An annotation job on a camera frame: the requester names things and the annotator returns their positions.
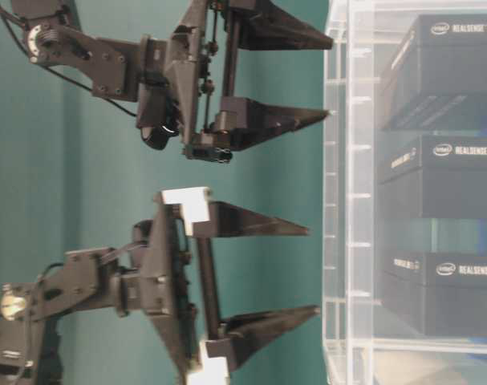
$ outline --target black cable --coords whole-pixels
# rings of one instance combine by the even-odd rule
[[[16,24],[17,26],[21,27],[24,30],[27,28],[27,24],[23,20],[17,18],[14,14],[11,14],[10,12],[2,8],[1,4],[0,4],[0,16],[1,18],[9,20],[13,24]]]
[[[58,76],[59,78],[65,80],[66,82],[69,82],[71,84],[74,84],[75,86],[79,87],[79,88],[82,88],[84,89],[85,91],[89,91],[91,92],[92,89],[88,86],[85,86],[84,84],[81,84],[80,82],[76,82],[75,80],[65,76],[65,75],[62,75],[60,74],[59,72],[57,71],[54,71],[54,70],[51,70],[50,68],[46,68],[46,67],[43,67],[43,69],[47,72],[50,72],[52,75],[54,76]],[[113,107],[116,107],[118,108],[119,110],[121,110],[122,112],[125,112],[126,114],[128,114],[129,116],[132,116],[133,118],[137,117],[137,114],[135,114],[134,112],[131,112],[129,111],[127,108],[124,108],[122,107],[120,104],[118,104],[117,102],[114,102],[113,100],[111,99],[105,99],[105,98],[101,98],[102,100],[104,100],[105,102],[107,103],[110,103]]]
[[[1,17],[2,22],[4,23],[4,25],[8,29],[8,32],[10,33],[10,36],[14,40],[14,42],[17,45],[18,49],[24,54],[24,56],[28,57],[29,55],[27,54],[26,49],[19,42],[19,40],[17,39],[17,35],[13,31],[13,28],[11,28],[11,25],[8,23],[8,20],[10,20],[10,19],[7,18],[6,16],[4,16],[3,12],[6,12],[6,11],[3,8],[0,8],[0,17]],[[90,87],[85,86],[84,84],[81,84],[80,82],[77,82],[77,81],[73,80],[72,78],[69,78],[68,76],[62,75],[62,74],[60,74],[57,71],[51,70],[50,68],[42,67],[42,69],[44,69],[45,71],[51,73],[52,75],[57,76],[60,79],[65,80],[66,82],[69,82],[70,84],[73,84],[73,85],[75,85],[75,86],[77,86],[77,87],[79,87],[79,88],[81,88],[81,89],[83,89],[85,91],[92,92],[92,89]],[[106,101],[107,103],[110,103],[113,107],[118,108],[122,112],[125,112],[127,115],[132,116],[133,118],[134,117],[137,117],[137,114],[135,114],[134,112],[129,111],[125,107],[122,107],[117,102],[115,102],[115,101],[113,101],[111,99],[105,99],[105,98],[101,98],[101,99],[104,100],[104,101]]]
[[[23,335],[24,335],[24,349],[23,351],[23,356],[22,356],[22,364],[20,368],[18,369],[17,375],[15,379],[13,380],[13,385],[18,385],[19,381],[22,379],[24,376],[24,373],[26,371],[26,365],[30,359],[31,355],[31,308],[33,306],[34,302],[34,295],[38,288],[43,284],[43,281],[45,280],[45,277],[49,274],[49,272],[56,268],[56,267],[63,267],[63,263],[52,263],[48,267],[45,268],[45,270],[38,276],[36,279],[36,282],[34,283],[33,288],[31,289],[29,293],[29,298],[26,304],[26,310],[24,311],[24,320],[23,320]]]

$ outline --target metal rod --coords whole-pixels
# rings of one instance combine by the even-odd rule
[[[208,238],[198,238],[197,249],[199,270],[201,273],[202,295],[204,297],[205,325],[208,332],[208,338],[218,339],[218,328],[221,324],[221,316],[211,240]]]
[[[241,20],[237,14],[227,14],[227,49],[225,51],[225,72],[222,96],[234,96],[236,86],[237,51],[240,44]]]

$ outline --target intel logo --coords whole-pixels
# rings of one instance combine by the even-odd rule
[[[450,30],[450,25],[447,22],[438,22],[434,24],[430,31],[432,34],[446,34]]]
[[[453,263],[447,262],[447,263],[441,263],[439,266],[436,267],[436,272],[439,275],[443,276],[449,276],[455,273],[457,270],[457,266],[455,266]]]
[[[453,146],[451,144],[439,144],[432,151],[435,156],[448,156],[452,153]]]

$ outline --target robotic arm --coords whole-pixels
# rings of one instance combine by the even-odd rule
[[[35,283],[10,283],[0,300],[0,385],[61,383],[58,321],[75,311],[113,307],[120,317],[142,310],[163,340],[181,383],[198,369],[195,318],[185,267],[188,238],[197,243],[210,358],[224,357],[229,371],[318,313],[316,306],[222,319],[211,239],[257,235],[307,235],[293,223],[209,201],[207,188],[168,190],[156,196],[153,221],[133,229],[122,249],[67,253]],[[130,253],[131,265],[119,265]],[[61,267],[55,274],[50,269]]]
[[[84,34],[71,0],[11,0],[11,4],[14,15],[1,6],[0,15],[8,28],[8,22],[22,28],[20,47],[30,62],[47,70],[58,65],[77,68],[91,79],[92,88],[86,88],[93,96],[117,107],[122,108],[113,99],[138,102],[138,112],[132,114],[136,126],[142,140],[157,150],[164,149],[170,137],[182,135],[184,154],[189,159],[228,163],[233,151],[297,131],[327,116],[323,110],[270,106],[234,96],[239,49],[332,47],[331,38],[270,0],[192,0],[168,40],[145,35],[140,43]],[[213,39],[206,42],[210,11],[214,13]],[[209,64],[218,51],[220,15],[228,34],[225,72],[220,111],[209,123],[214,91]],[[206,95],[205,118],[198,131],[202,94]]]

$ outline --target camera box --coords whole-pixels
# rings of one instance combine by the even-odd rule
[[[487,139],[421,136],[378,169],[385,218],[487,218]]]
[[[425,286],[382,272],[382,305],[427,337],[487,338],[487,287]]]
[[[380,76],[383,130],[487,125],[487,14],[421,15]]]

